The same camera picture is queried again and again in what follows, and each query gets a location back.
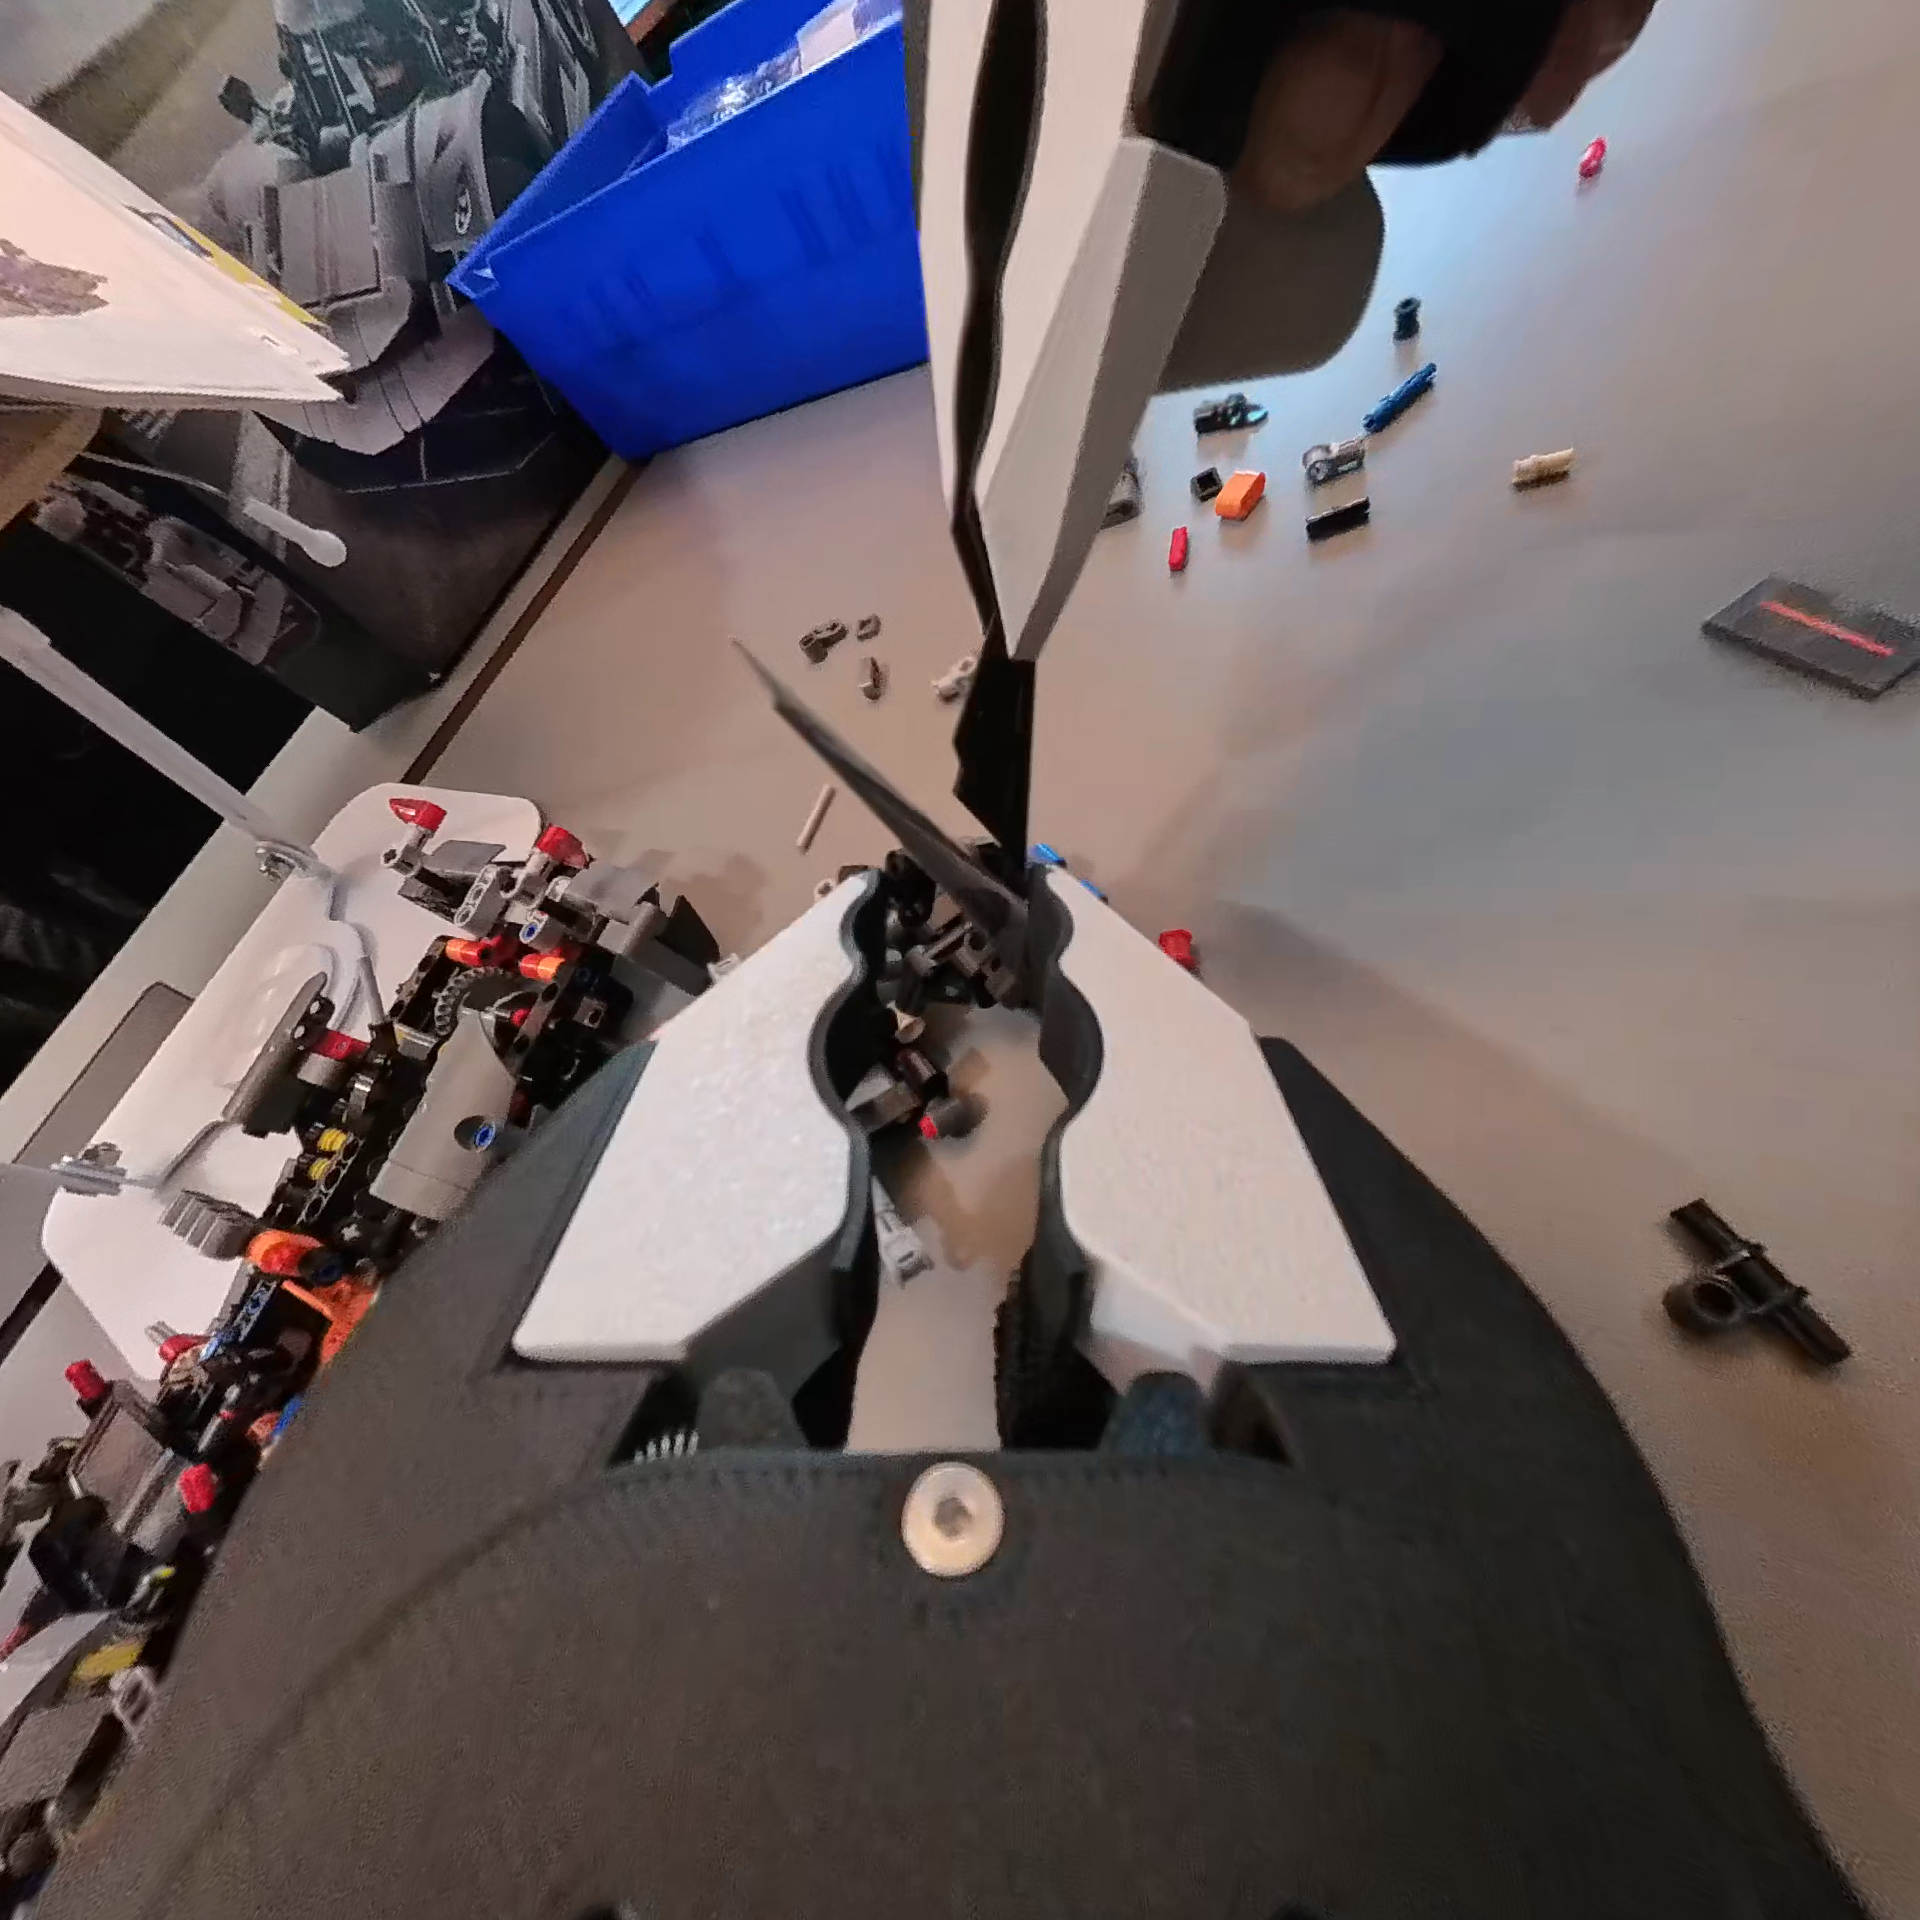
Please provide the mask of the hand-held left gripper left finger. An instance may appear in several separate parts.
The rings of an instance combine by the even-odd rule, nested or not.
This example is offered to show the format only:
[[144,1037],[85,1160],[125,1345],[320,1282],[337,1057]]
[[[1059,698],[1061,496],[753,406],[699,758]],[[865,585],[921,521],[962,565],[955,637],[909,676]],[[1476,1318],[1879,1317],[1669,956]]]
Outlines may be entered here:
[[517,1360],[809,1379],[848,1345],[870,1151],[829,1032],[882,922],[878,876],[840,881],[641,1048]]

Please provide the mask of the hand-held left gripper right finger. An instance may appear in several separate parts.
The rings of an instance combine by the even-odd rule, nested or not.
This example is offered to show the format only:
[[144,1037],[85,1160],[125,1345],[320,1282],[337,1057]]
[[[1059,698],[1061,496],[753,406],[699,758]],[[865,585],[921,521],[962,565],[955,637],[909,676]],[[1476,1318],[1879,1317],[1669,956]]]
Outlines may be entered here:
[[1083,1275],[1073,1345],[1123,1390],[1393,1360],[1331,1191],[1231,1001],[1059,870],[1033,873],[1042,1057],[1066,1117],[1044,1219]]

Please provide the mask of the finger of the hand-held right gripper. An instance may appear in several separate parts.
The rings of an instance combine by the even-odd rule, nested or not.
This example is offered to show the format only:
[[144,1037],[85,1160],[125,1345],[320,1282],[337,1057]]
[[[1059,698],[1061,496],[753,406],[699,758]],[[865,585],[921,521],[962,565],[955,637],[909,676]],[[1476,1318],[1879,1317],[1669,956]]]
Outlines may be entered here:
[[946,532],[984,626],[1003,624],[986,542],[1003,279],[1030,192],[1044,80],[1042,4],[903,4],[923,326]]
[[1038,74],[991,318],[981,532],[998,626],[1038,661],[1102,532],[1223,218],[1222,175],[1141,130],[1170,4],[1034,4]]

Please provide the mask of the black grey lego assembly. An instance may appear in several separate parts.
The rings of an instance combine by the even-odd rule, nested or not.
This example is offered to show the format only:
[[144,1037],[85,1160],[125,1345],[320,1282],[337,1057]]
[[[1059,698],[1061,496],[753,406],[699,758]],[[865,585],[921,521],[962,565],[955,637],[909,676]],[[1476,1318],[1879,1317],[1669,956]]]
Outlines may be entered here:
[[981,1102],[955,1091],[940,1053],[962,1011],[991,1010],[997,956],[958,911],[933,913],[936,895],[903,851],[882,865],[889,880],[889,935],[909,940],[889,951],[878,979],[878,1063],[860,1081],[852,1114],[870,1132],[914,1126],[923,1140],[960,1140],[981,1119]]

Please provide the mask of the dark grey lego wing panel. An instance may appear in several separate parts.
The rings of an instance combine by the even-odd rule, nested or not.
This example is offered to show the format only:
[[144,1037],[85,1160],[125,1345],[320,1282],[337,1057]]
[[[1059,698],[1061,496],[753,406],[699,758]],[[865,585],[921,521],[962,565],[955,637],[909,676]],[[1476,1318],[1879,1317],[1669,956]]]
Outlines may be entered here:
[[984,926],[1003,951],[1018,946],[1030,931],[1026,898],[998,881],[977,851],[946,836],[923,807],[896,791],[882,771],[816,717],[741,639],[730,639],[730,652],[764,689],[779,723],[897,836],[897,849],[958,900],[969,924]]

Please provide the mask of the large lego car chassis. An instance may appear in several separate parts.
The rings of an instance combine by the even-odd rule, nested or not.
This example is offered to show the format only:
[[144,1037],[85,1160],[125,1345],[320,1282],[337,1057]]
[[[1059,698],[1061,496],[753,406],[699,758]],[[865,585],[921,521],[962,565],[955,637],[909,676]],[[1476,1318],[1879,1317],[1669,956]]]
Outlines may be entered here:
[[[517,922],[407,931],[418,959],[370,1022],[366,1045],[333,995],[300,998],[295,1184],[244,1206],[236,1301],[194,1333],[198,1398],[187,1447],[150,1508],[168,1529],[121,1536],[146,1565],[113,1606],[69,1613],[69,1659],[45,1706],[20,1697],[3,1746],[14,1791],[36,1719],[88,1715],[85,1746],[27,1755],[44,1771],[28,1881],[3,1873],[3,1918],[398,1918],[478,1909],[573,1918],[667,1887],[648,1837],[537,1837],[538,1784],[482,1775],[433,1837],[433,1734],[488,1730],[457,1706],[463,1638],[501,1631],[531,1653],[542,1576],[615,1609],[654,1601],[635,1549],[667,1520],[703,1515],[728,1461],[680,1447],[648,1477],[654,1413],[699,1428],[688,1363],[563,1363],[554,1379],[511,1351],[538,1262],[588,1200],[616,1104],[648,1048],[624,1043],[654,974],[692,1006],[715,985],[720,937],[687,954],[683,905],[638,893],[609,858],[554,858],[542,828],[504,885]],[[628,937],[603,940],[612,924]],[[620,1586],[620,1561],[641,1586]]]

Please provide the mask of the dark lego set box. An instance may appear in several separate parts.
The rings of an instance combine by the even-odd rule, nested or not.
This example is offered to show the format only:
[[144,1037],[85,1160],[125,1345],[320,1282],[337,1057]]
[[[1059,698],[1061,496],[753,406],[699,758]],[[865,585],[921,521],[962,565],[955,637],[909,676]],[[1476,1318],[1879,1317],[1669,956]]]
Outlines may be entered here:
[[33,130],[342,360],[320,401],[103,413],[3,604],[353,732],[433,689],[603,463],[455,275],[629,69],[609,4],[3,4]]

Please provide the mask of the black t-shaped lego piece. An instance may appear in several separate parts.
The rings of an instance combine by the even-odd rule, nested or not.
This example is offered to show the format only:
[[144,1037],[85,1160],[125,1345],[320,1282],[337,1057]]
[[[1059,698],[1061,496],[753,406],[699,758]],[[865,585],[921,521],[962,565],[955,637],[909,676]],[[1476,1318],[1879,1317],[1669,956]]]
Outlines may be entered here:
[[1710,1202],[1673,1209],[1669,1227],[1699,1254],[1699,1265],[1661,1289],[1661,1309],[1675,1330],[1696,1338],[1767,1333],[1813,1367],[1841,1367],[1853,1360],[1853,1342],[1813,1305],[1808,1289]]

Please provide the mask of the lego instruction booklet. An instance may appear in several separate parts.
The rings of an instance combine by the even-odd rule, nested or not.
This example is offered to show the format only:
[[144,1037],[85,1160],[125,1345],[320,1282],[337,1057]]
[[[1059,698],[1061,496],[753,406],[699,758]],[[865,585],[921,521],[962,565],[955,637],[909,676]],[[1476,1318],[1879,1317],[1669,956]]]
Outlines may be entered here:
[[3,99],[7,401],[333,401],[345,372],[300,305]]

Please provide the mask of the person's right hand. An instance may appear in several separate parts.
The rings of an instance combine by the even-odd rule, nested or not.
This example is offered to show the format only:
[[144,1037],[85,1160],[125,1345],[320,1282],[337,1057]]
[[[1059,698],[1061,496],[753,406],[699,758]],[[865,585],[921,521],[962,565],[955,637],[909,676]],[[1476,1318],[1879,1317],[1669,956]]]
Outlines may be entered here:
[[[1569,4],[1502,130],[1552,130],[1641,37],[1653,4]],[[1317,13],[1258,85],[1235,187],[1299,217],[1360,179],[1418,109],[1444,61],[1410,21]]]

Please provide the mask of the clear plastic bags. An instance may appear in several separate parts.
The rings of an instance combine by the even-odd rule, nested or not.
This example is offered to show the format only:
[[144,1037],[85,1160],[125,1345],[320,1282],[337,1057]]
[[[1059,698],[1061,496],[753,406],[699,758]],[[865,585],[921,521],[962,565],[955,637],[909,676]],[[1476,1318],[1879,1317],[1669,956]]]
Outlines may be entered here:
[[902,4],[829,4],[816,10],[797,27],[797,32],[778,39],[764,59],[692,94],[663,126],[667,151],[697,144],[757,100],[897,23]]

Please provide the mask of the blue plastic bin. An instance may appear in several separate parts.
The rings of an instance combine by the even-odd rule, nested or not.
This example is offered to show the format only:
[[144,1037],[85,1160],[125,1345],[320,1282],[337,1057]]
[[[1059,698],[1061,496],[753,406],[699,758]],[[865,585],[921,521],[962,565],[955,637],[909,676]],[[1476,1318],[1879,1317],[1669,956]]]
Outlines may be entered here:
[[451,287],[628,456],[926,356],[902,23],[688,148],[663,126],[825,4],[728,4],[620,80]]

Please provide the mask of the flat grey orange striped tile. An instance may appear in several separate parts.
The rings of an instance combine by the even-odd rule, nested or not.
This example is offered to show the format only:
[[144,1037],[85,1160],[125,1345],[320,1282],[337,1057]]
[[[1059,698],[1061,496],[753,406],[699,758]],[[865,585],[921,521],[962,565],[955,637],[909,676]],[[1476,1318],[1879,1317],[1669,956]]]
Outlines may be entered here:
[[1862,698],[1917,673],[1917,622],[1825,587],[1767,574],[1701,622],[1701,632]]

